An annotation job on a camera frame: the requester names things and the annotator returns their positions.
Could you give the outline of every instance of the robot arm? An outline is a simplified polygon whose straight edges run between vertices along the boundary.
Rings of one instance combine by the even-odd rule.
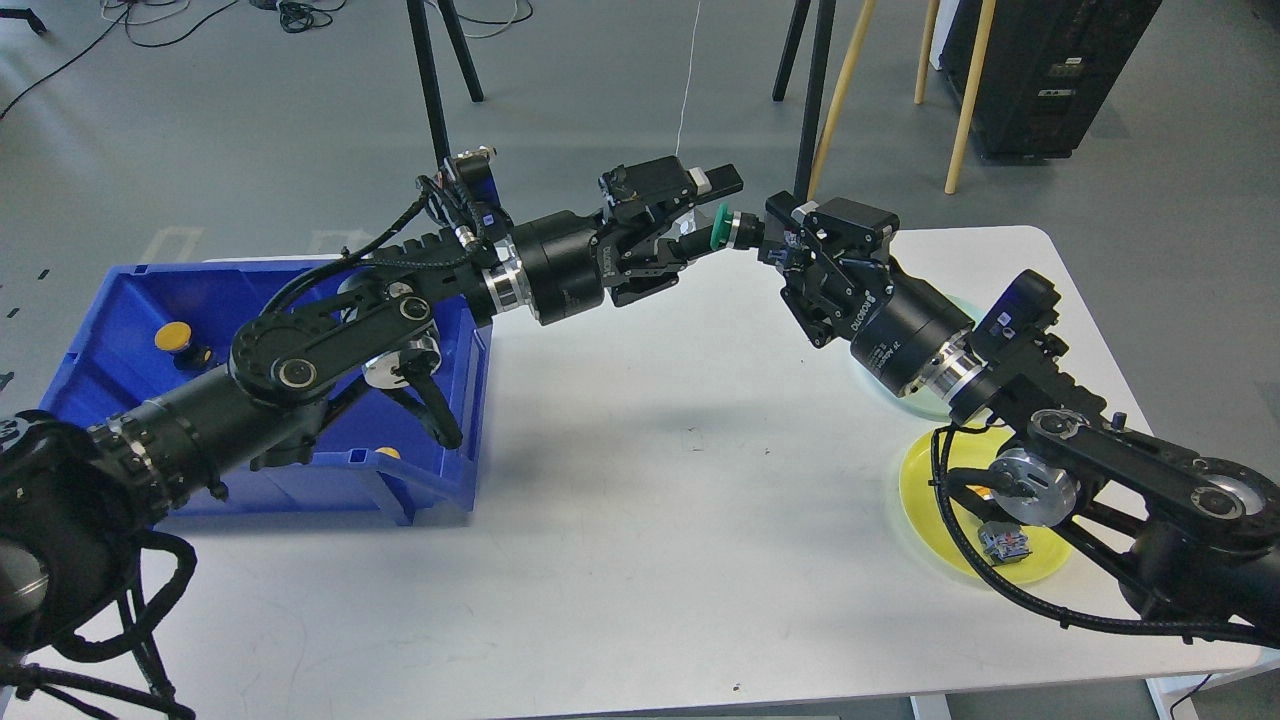
[[[605,288],[627,305],[672,287],[681,269],[710,252],[709,229],[663,238],[676,219],[742,186],[732,165],[704,173],[663,158],[605,173],[604,206],[594,215],[562,211],[515,225],[490,156],[465,152],[448,158],[436,178],[419,178],[422,195],[387,233],[291,281],[237,332],[227,365],[88,430],[41,411],[0,418],[0,660],[46,646],[81,662],[141,653],[154,694],[168,701],[159,707],[191,716],[172,702],[151,632],[184,591],[196,555],[151,530],[155,523],[201,489],[225,497],[220,475],[244,462],[308,462],[315,438],[372,389],[412,413],[442,446],[458,447],[457,420],[431,378],[440,365],[438,302],[465,296],[477,327],[526,305],[550,324],[599,305]],[[421,211],[444,227],[440,236],[385,245]],[[307,301],[320,279],[338,273],[351,275],[337,295]],[[142,550],[178,559],[150,601],[138,579]],[[122,607],[120,635],[90,642],[76,634],[113,602]],[[52,673],[8,665],[0,684],[28,694],[49,684],[106,688]],[[131,697],[157,707],[145,693]]]
[[[936,392],[951,407],[951,433],[982,410],[1012,430],[989,468],[948,469],[938,454],[940,512],[983,579],[1064,625],[1280,644],[1280,487],[1128,429],[1123,414],[1103,419],[1106,402],[1057,366],[1068,346],[1047,332],[1060,300],[1052,283],[1024,272],[974,327],[892,258],[896,215],[844,199],[801,205],[790,193],[767,210],[758,258],[782,274],[782,300],[815,347],[844,338],[895,395]],[[1098,502],[1110,482],[1139,493],[1147,519]],[[991,488],[998,506],[979,511],[1052,528],[1115,577],[1142,620],[1083,615],[1005,582],[955,523],[948,498],[969,507],[970,484]],[[1112,550],[1080,520],[1133,546]],[[1249,625],[1229,624],[1233,616]]]

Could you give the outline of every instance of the green object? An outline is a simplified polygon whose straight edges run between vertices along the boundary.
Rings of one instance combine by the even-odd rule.
[[[728,202],[721,202],[716,211],[716,222],[712,223],[712,250],[719,250],[728,242],[728,231],[733,222],[733,214],[728,211]]]

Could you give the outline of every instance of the wooden stand leg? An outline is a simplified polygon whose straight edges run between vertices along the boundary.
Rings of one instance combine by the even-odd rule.
[[[960,165],[964,164],[964,150],[969,142],[969,126],[973,124],[973,106],[978,101],[982,64],[987,59],[987,41],[991,40],[991,20],[995,17],[996,0],[982,0],[978,35],[973,40],[973,58],[969,59],[969,79],[965,82],[964,102],[960,105],[960,124],[956,127],[956,141],[951,147],[951,167],[947,168],[947,184],[943,187],[943,192],[947,195],[955,195],[956,181],[960,179]]]
[[[822,167],[827,164],[827,150],[831,147],[831,137],[836,135],[836,123],[840,122],[840,109],[845,104],[845,94],[849,83],[854,79],[854,68],[858,67],[858,58],[863,54],[863,42],[867,40],[867,28],[872,24],[872,13],[876,12],[876,0],[864,0],[863,12],[858,14],[858,24],[854,26],[854,36],[849,40],[849,50],[845,51],[845,61],[840,65],[840,77],[836,79],[836,90],[831,96],[831,108],[827,109],[827,122],[822,126],[822,140],[818,142],[818,154],[813,160],[813,173],[809,176],[809,195],[805,200],[813,200],[813,193],[818,192],[818,179],[822,178]]]
[[[924,102],[924,82],[928,78],[929,49],[933,47],[933,26],[938,23],[938,5],[942,0],[929,0],[924,10],[924,40],[920,41],[920,67],[915,70],[915,104]]]

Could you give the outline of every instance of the black cable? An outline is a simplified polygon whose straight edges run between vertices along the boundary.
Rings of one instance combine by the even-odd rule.
[[[471,258],[480,251],[480,245],[472,245],[462,251],[461,255],[452,260],[440,260],[438,263],[415,263],[412,260],[394,260],[394,259],[376,259],[376,260],[361,260],[357,266],[361,268],[401,268],[404,270],[452,270],[453,268],[461,268],[471,261]]]
[[[120,20],[124,19],[125,15],[128,15],[128,12],[123,13],[119,18],[115,18],[115,20],[111,22],[110,27],[108,27],[105,31],[102,31],[102,35],[97,36],[97,40],[95,40],[93,42],[88,44],[88,47],[81,50],[74,58],[72,58],[70,60],[67,60],[65,63],[63,63],[61,65],[59,65],[56,70],[49,73],[47,76],[45,76],[45,77],[40,78],[40,79],[37,79],[36,82],[31,83],[31,86],[28,86],[27,90],[23,90],[22,92],[19,92],[17,97],[14,97],[13,100],[10,100],[9,104],[4,106],[4,110],[0,110],[0,120],[3,120],[4,117],[9,114],[9,110],[13,110],[13,106],[17,105],[18,101],[22,100],[22,97],[24,95],[27,95],[32,90],[36,90],[40,86],[40,83],[45,82],[46,79],[56,76],[58,73],[60,73],[63,70],[65,70],[72,63],[74,63],[76,60],[79,60],[90,50],[92,50],[95,46],[97,46],[99,42],[102,42],[102,38],[106,37],[108,33],[110,33],[113,29],[115,29],[115,26],[120,24]],[[128,29],[129,29],[128,26],[125,26],[124,29],[125,29],[125,32],[128,32]]]
[[[170,45],[177,45],[177,44],[182,42],[183,40],[187,40],[188,37],[191,37],[191,33],[193,33],[197,29],[200,29],[200,26],[202,26],[206,22],[209,22],[210,18],[212,18],[218,13],[221,13],[223,10],[227,10],[228,8],[230,8],[232,5],[234,5],[237,3],[239,3],[239,0],[232,0],[230,3],[223,5],[221,8],[218,8],[212,13],[209,13],[207,15],[205,15],[204,18],[201,18],[198,23],[191,26],[191,29],[188,29],[187,32],[179,35],[178,37],[175,37],[173,40],[166,40],[164,42],[155,42],[155,44],[151,44],[151,42],[138,42],[137,40],[133,40],[133,35],[129,32],[129,23],[128,23],[129,10],[133,9],[133,3],[129,3],[129,8],[125,9],[123,14],[120,14],[120,18],[125,18],[124,35],[125,35],[125,37],[129,38],[129,42],[132,42],[133,45],[137,45],[138,47],[168,47]]]
[[[74,633],[67,633],[55,639],[51,644],[63,657],[76,662],[102,662],[132,652],[136,646],[143,643],[155,632],[156,625],[164,620],[182,593],[187,591],[187,584],[196,574],[196,548],[191,547],[191,543],[177,536],[155,530],[140,532],[136,542],[141,548],[160,550],[173,555],[178,564],[173,577],[151,598],[146,612],[141,614],[134,624],[119,635],[105,641],[86,641]]]
[[[316,8],[311,3],[282,1],[276,4],[280,12],[280,29],[289,35],[320,29],[333,24],[333,13],[347,6],[347,0],[338,3],[337,8]]]
[[[424,187],[422,193],[419,195],[417,200],[415,200],[413,204],[410,205],[408,209],[404,210],[404,213],[399,218],[397,218],[396,222],[392,223],[389,228],[387,228],[387,231],[383,232],[383,234],[375,237],[371,242],[369,242],[360,250],[356,250],[355,252],[343,254],[342,258],[332,263],[320,265],[319,268],[311,268],[310,270],[284,283],[284,287],[275,291],[275,295],[273,295],[271,299],[266,301],[266,305],[262,306],[262,314],[278,313],[280,310],[285,310],[288,309],[289,305],[296,302],[298,297],[302,297],[302,293],[305,293],[307,290],[311,290],[320,282],[329,279],[343,270],[355,268],[356,264],[364,260],[366,255],[369,255],[374,250],[378,250],[379,247],[385,245],[388,240],[390,240],[398,232],[404,229],[404,225],[407,225],[410,220],[416,218],[419,213],[421,213],[422,209],[426,208],[428,197],[430,197],[429,191]]]
[[[108,680],[99,680],[97,678],[90,678],[88,675],[55,670],[52,667],[41,667],[40,665],[0,666],[0,685],[13,685],[17,688],[14,694],[19,700],[29,700],[32,693],[36,691],[49,692],[46,689],[47,687],[56,685],[61,688],[70,688],[73,691],[100,694],[102,697],[110,697],[131,705],[146,707],[147,710],[168,714],[178,720],[196,720],[196,711],[184,705],[165,701],[142,691],[136,691]],[[54,694],[54,697],[58,697],[59,700],[68,697],[67,693],[60,692],[50,694]]]
[[[1179,705],[1181,705],[1183,701],[1185,701],[1187,698],[1189,698],[1193,694],[1198,693],[1199,689],[1204,687],[1204,683],[1207,683],[1208,679],[1212,678],[1212,676],[1213,676],[1212,673],[1210,673],[1208,675],[1204,675],[1204,679],[1201,680],[1198,685],[1196,685],[1194,688],[1192,688],[1190,692],[1188,692],[1183,697],[1175,700],[1174,703],[1169,706],[1169,716],[1172,717],[1174,716],[1174,708],[1178,707]]]
[[[1005,600],[1037,615],[1057,620],[1059,625],[1064,629],[1079,625],[1088,630],[1120,635],[1171,635],[1180,637],[1187,642],[1190,642],[1193,637],[1198,637],[1206,641],[1226,641],[1280,648],[1280,641],[1252,625],[1235,623],[1126,620],[1089,615],[1041,600],[1006,580],[978,555],[978,551],[964,537],[960,523],[956,520],[955,510],[951,507],[947,483],[942,478],[948,466],[951,441],[955,438],[956,432],[975,433],[984,432],[984,429],[975,430],[951,424],[933,432],[933,437],[929,439],[929,456],[934,473],[932,479],[934,500],[938,505],[938,512],[942,515],[942,524],[946,527],[947,534],[951,536],[951,541],[956,544],[960,555],[969,562],[974,573]],[[943,433],[946,433],[946,441],[940,451],[938,437]]]
[[[435,6],[435,1],[434,0],[426,0],[426,4],[431,5],[431,6]],[[534,17],[534,3],[532,3],[532,0],[525,0],[525,4],[529,5],[529,12],[525,13],[522,17],[516,18],[516,19],[509,20],[509,22],[508,20],[477,20],[475,18],[468,18],[468,17],[463,15],[462,13],[458,13],[458,19],[460,20],[467,20],[468,23],[475,23],[477,26],[518,26],[520,23],[522,23],[522,22],[527,20],[529,18]]]
[[[288,283],[285,283],[284,287],[278,290],[275,295],[271,296],[270,300],[266,301],[266,305],[262,306],[262,314],[278,313],[285,310],[288,309],[289,305],[292,305],[300,297],[302,297],[302,295],[307,290],[315,287],[316,284],[319,284],[325,279],[332,278],[333,275],[337,275],[338,273],[342,273],[343,270],[348,270],[351,268],[357,266],[365,259],[365,256],[367,256],[374,250],[378,250],[379,247],[385,245],[387,241],[389,241],[392,237],[394,237],[397,233],[404,229],[404,225],[407,225],[410,220],[412,220],[420,213],[422,213],[422,210],[425,210],[431,201],[436,202],[436,208],[438,210],[440,210],[440,214],[443,215],[442,218],[436,218],[435,214],[428,213],[433,220],[436,220],[438,224],[447,225],[449,228],[461,228],[466,225],[467,215],[458,206],[458,201],[456,199],[451,197],[448,192],[445,192],[439,184],[435,183],[434,179],[426,176],[419,177],[417,182],[419,187],[421,188],[421,193],[419,195],[417,200],[415,200],[413,204],[410,205],[407,210],[404,210],[404,214],[397,218],[396,222],[392,223],[392,225],[383,232],[383,234],[375,237],[371,242],[369,242],[360,250],[356,250],[355,252],[344,251],[342,258],[332,263],[328,263],[325,265],[320,265],[319,268],[311,268],[310,270],[294,277]],[[453,264],[454,261],[440,263],[440,264],[424,264],[424,266],[413,269],[457,268],[465,265],[471,259],[471,255],[474,252],[475,250],[467,249],[467,254],[463,255],[462,258],[458,258],[456,260],[456,264]]]
[[[60,689],[58,689],[58,688],[55,688],[52,685],[44,685],[44,687],[40,688],[40,692],[47,694],[49,697],[51,697],[54,700],[60,700],[60,701],[65,702],[67,705],[74,707],[76,710],[79,710],[84,715],[92,717],[93,720],[120,720],[119,717],[116,717],[115,715],[111,715],[110,712],[102,710],[101,707],[97,707],[96,705],[90,705],[90,703],[84,702],[83,700],[81,700],[81,698],[78,698],[78,697],[76,697],[76,696],[73,696],[70,693],[65,693],[65,692],[63,692],[63,691],[60,691]]]

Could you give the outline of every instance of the blue crate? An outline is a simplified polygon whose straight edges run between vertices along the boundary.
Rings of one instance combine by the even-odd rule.
[[[314,260],[125,265],[111,268],[40,407],[83,427],[132,409],[191,378],[154,345],[157,328],[186,322],[225,361],[236,331]],[[342,277],[301,302],[333,295]],[[310,465],[224,475],[227,502],[197,493],[177,515],[380,510],[398,525],[442,500],[475,507],[490,328],[477,329],[461,296],[435,306],[443,364],[435,379],[463,432],[462,447],[435,445],[379,392],[355,404],[316,443]],[[381,452],[394,447],[401,459]]]

